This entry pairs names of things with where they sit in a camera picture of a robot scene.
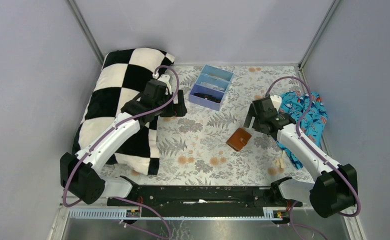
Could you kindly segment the brown leather card holder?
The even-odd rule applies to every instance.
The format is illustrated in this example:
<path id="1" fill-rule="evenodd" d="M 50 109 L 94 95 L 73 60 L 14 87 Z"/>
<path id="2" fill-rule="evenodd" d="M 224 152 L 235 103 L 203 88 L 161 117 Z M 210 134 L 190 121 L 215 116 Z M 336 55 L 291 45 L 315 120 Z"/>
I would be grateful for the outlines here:
<path id="1" fill-rule="evenodd" d="M 248 144 L 252 135 L 244 128 L 239 127 L 226 141 L 226 144 L 236 152 L 239 152 L 243 147 Z"/>

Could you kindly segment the blue compartment organizer box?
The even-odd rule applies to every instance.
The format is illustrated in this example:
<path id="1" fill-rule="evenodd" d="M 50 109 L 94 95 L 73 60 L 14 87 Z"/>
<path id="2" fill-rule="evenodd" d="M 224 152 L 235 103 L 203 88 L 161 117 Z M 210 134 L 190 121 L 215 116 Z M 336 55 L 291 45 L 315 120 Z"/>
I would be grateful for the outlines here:
<path id="1" fill-rule="evenodd" d="M 199 76 L 197 77 L 191 91 L 188 94 L 189 102 L 209 108 L 211 110 L 219 111 L 228 89 L 231 86 L 234 73 L 231 71 L 223 70 L 221 68 L 205 65 Z M 194 96 L 194 93 L 204 93 L 213 95 L 216 98 L 220 98 L 221 102 L 216 103 L 203 98 Z"/>

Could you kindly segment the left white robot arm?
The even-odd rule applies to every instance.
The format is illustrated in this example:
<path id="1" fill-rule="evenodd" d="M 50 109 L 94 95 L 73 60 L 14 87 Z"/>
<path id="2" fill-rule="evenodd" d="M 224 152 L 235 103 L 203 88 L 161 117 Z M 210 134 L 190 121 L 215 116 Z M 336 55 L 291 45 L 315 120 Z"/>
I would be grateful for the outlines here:
<path id="1" fill-rule="evenodd" d="M 88 205 L 99 198 L 126 198 L 133 185 L 124 178 L 101 176 L 103 166 L 125 141 L 155 117 L 183 117 L 186 113 L 183 90 L 177 88 L 172 93 L 165 82 L 150 80 L 92 143 L 76 154 L 66 152 L 60 158 L 63 205 L 70 207 L 68 192 Z"/>

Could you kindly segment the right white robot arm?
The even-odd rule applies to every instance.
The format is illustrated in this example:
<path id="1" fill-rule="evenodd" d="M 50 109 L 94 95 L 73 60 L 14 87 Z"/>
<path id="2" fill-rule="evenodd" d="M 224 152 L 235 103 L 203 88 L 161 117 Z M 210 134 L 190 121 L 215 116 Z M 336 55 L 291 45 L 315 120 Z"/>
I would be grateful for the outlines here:
<path id="1" fill-rule="evenodd" d="M 328 218 L 356 206 L 359 214 L 357 171 L 351 164 L 341 165 L 315 145 L 300 125 L 287 113 L 279 112 L 280 96 L 266 95 L 254 100 L 244 126 L 272 137 L 296 156 L 310 173 L 313 183 L 283 179 L 277 182 L 278 192 L 285 200 L 309 204 L 315 212 Z"/>

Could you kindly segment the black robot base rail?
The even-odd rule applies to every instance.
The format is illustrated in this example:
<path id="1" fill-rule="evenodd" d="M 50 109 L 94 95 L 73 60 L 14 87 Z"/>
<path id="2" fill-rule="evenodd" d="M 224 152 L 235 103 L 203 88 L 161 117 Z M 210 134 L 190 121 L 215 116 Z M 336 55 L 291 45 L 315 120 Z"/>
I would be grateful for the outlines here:
<path id="1" fill-rule="evenodd" d="M 294 202 L 269 186 L 136 185 L 127 199 L 153 208 L 164 218 L 264 217 L 265 208 L 286 211 Z"/>

